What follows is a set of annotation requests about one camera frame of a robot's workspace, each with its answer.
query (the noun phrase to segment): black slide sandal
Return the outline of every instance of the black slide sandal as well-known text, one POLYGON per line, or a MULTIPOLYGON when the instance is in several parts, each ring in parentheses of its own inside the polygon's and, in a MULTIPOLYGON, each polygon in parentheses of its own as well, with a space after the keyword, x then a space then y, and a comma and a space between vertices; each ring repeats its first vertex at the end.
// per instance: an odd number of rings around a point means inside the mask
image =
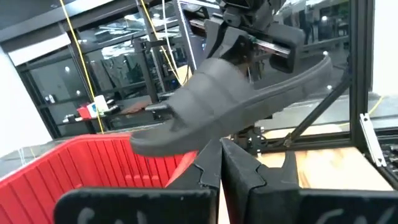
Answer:
POLYGON ((205 60, 190 81, 164 102, 174 118, 155 128, 132 133, 134 152, 169 156, 200 150, 210 139, 240 131, 304 99, 326 85, 333 71, 327 55, 307 60, 312 63, 298 68, 298 75, 274 85, 252 85, 229 62, 218 58, 205 60), (209 67, 214 69, 206 73, 201 70, 209 67))

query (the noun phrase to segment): yellow cable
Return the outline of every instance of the yellow cable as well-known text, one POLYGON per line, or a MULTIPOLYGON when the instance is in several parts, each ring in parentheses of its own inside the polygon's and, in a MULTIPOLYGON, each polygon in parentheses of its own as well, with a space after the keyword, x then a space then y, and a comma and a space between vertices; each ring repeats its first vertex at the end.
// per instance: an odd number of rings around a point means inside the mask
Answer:
MULTIPOLYGON (((95 95, 94 95, 93 87, 91 86, 90 78, 88 76, 88 72, 87 72, 87 68, 86 68, 86 62, 85 62, 85 60, 83 58, 83 54, 81 53, 79 41, 77 41, 75 31, 73 30, 72 23, 70 22, 69 15, 68 15, 67 9, 65 8, 65 4, 63 3, 63 0, 60 0, 60 3, 62 5, 63 13, 65 14, 65 17, 67 18, 69 29, 70 29, 70 32, 72 33, 72 36, 73 36, 73 40, 76 43, 77 51, 79 51, 80 60, 81 60, 81 63, 83 64, 83 69, 85 71, 85 75, 86 75, 86 79, 87 79, 87 83, 88 83, 88 88, 90 89, 91 97, 93 97, 93 100, 94 100, 95 95)), ((101 118, 100 118, 100 112, 98 111, 98 108, 96 108, 96 112, 97 112, 97 119, 98 119, 98 123, 99 123, 99 128, 101 129, 101 133, 104 134, 104 129, 102 127, 101 118)))
MULTIPOLYGON (((156 32, 155 26, 154 26, 154 24, 153 24, 153 22, 152 22, 152 19, 150 18, 150 15, 149 15, 149 13, 148 13, 147 7, 145 6, 144 0, 141 0, 141 4, 142 4, 142 8, 144 9, 144 12, 145 12, 145 14, 146 14, 146 16, 147 16, 147 18, 148 18, 148 21, 149 21, 149 23, 150 23, 150 26, 151 26, 152 30, 154 31, 156 40, 158 40, 159 38, 158 38, 158 36, 157 36, 157 32, 156 32)), ((164 56, 165 56, 165 58, 166 58, 166 60, 167 60, 167 63, 169 64, 169 66, 170 66, 170 68, 171 68, 173 74, 177 77, 177 79, 179 79, 179 77, 178 77, 178 75, 177 75, 177 68, 173 68, 173 65, 172 65, 172 63, 171 63, 171 61, 170 61, 170 59, 169 59, 169 56, 167 56, 166 50, 164 49, 163 46, 160 46, 160 48, 162 49, 163 54, 164 54, 164 56)))
MULTIPOLYGON (((379 100, 376 102, 376 104, 372 107, 371 110, 369 110, 369 116, 371 116, 371 115, 373 114, 373 112, 374 112, 374 111, 377 109, 377 107, 381 104, 381 102, 383 101, 383 99, 384 99, 384 96, 380 96, 380 98, 379 98, 379 100)), ((348 123, 339 124, 340 127, 346 126, 346 125, 349 125, 349 122, 348 122, 348 123)))
POLYGON ((29 149, 30 149, 30 152, 32 153, 33 158, 36 159, 36 155, 34 154, 32 147, 29 147, 29 149))

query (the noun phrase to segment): red object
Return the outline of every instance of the red object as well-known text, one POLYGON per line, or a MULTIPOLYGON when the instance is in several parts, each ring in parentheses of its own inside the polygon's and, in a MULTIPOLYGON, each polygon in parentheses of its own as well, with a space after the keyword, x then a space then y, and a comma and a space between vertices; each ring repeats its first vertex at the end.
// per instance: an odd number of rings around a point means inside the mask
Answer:
POLYGON ((133 153, 129 137, 78 136, 1 179, 0 223, 53 223, 56 201, 80 187, 165 187, 196 156, 143 157, 133 153))
POLYGON ((78 108, 77 112, 79 112, 81 118, 83 118, 83 119, 91 118, 90 112, 88 111, 88 108, 86 106, 82 106, 81 108, 78 108))

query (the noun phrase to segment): wooden board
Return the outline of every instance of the wooden board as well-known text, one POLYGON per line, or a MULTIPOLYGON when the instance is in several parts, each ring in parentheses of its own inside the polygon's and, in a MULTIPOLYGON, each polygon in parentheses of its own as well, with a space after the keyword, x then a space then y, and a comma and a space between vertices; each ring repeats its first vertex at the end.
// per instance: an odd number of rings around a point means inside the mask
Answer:
MULTIPOLYGON (((291 129, 269 131, 268 139, 281 138, 291 129)), ((303 134, 340 132, 335 124, 311 126, 303 134)), ((392 190, 387 181, 354 147, 295 152, 300 186, 313 189, 392 190)), ((257 158, 269 167, 280 167, 285 153, 257 158)))

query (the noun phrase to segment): white wall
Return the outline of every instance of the white wall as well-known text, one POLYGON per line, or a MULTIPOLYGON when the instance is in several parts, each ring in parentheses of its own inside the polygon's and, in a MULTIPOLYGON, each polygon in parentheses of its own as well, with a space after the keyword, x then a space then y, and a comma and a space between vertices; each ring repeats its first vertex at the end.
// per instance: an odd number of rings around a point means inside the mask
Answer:
POLYGON ((398 1, 375 1, 373 92, 379 95, 398 95, 397 9, 398 1))
POLYGON ((52 140, 8 54, 0 47, 0 157, 52 140))

